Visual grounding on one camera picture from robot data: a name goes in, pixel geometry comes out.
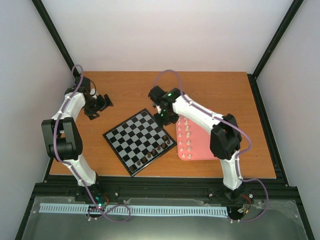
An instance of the orange wooden surface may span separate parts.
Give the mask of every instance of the orange wooden surface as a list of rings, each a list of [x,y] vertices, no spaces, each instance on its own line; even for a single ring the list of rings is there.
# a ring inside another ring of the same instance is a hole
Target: orange wooden surface
[[[89,166],[100,176],[129,176],[128,172],[110,148],[103,134],[147,108],[155,113],[148,93],[159,72],[86,72],[85,76],[95,82],[99,94],[107,93],[114,106],[99,112],[95,120],[81,110],[76,125],[83,141],[83,155]],[[245,72],[180,72],[183,90],[196,102],[216,113],[235,116],[239,128],[251,138],[251,151],[240,156],[242,176],[245,178],[275,178],[272,160],[267,147],[255,101]],[[158,85],[165,91],[178,87],[173,73],[164,74]],[[176,138],[175,125],[165,127]],[[243,138],[241,149],[248,147]],[[54,161],[52,175],[69,175],[69,170]],[[136,175],[148,177],[205,177],[223,176],[219,160],[183,161],[177,148]]]

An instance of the pink tray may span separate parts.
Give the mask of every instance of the pink tray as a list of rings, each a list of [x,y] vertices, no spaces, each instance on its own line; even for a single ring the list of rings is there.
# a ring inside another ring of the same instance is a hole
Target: pink tray
[[[188,131],[186,130],[186,121],[189,126]],[[202,127],[190,119],[180,116],[175,124],[175,128],[177,151],[180,159],[184,161],[218,159],[210,151],[210,135]]]

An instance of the robotic arm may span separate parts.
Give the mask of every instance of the robotic arm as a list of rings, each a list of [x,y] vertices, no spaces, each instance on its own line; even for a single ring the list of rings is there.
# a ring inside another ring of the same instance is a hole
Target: robotic arm
[[[89,187],[96,183],[97,174],[89,167],[82,151],[83,143],[76,127],[76,119],[82,108],[90,120],[99,117],[98,111],[103,111],[108,106],[113,106],[108,95],[90,95],[90,79],[84,77],[81,86],[73,94],[75,87],[68,88],[65,92],[64,102],[59,111],[48,120],[41,124],[46,152],[51,158],[55,158],[54,152],[54,126],[59,114],[62,113],[58,124],[58,136],[56,138],[56,149],[59,157],[77,179],[78,185],[84,187],[82,181]]]
[[[176,123],[178,115],[183,115],[210,134],[210,150],[220,159],[223,184],[231,191],[238,189],[242,181],[239,167],[236,169],[236,161],[239,160],[242,137],[238,131],[221,121],[237,127],[235,117],[231,114],[223,116],[213,112],[193,101],[188,95],[181,95],[177,88],[165,92],[159,86],[155,86],[148,96],[157,108],[158,113],[154,117],[159,125]]]

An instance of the chess square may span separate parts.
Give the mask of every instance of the chess square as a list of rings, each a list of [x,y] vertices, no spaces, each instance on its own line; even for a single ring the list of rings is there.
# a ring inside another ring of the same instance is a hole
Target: chess square
[[[141,132],[138,132],[138,133],[136,134],[136,136],[140,139],[140,138],[142,138],[144,135],[143,135]]]
[[[134,142],[134,141],[133,141],[131,138],[129,138],[129,139],[126,141],[126,143],[127,143],[128,145],[131,145],[133,142]]]
[[[146,137],[146,139],[148,139],[150,141],[150,138],[151,138],[151,134],[150,133],[147,133],[146,135],[144,135]]]
[[[129,137],[132,138],[132,137],[135,136],[136,134],[135,134],[133,131],[131,131],[131,132],[128,133],[128,135],[129,135]]]
[[[120,138],[119,140],[118,140],[118,142],[120,143],[120,144],[122,144],[122,143],[124,143],[126,140],[124,139],[124,138]]]

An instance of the chessboard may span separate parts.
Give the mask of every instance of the chessboard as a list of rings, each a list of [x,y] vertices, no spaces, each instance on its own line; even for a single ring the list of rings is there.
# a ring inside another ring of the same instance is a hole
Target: chessboard
[[[131,177],[177,145],[147,109],[128,118],[103,136]]]

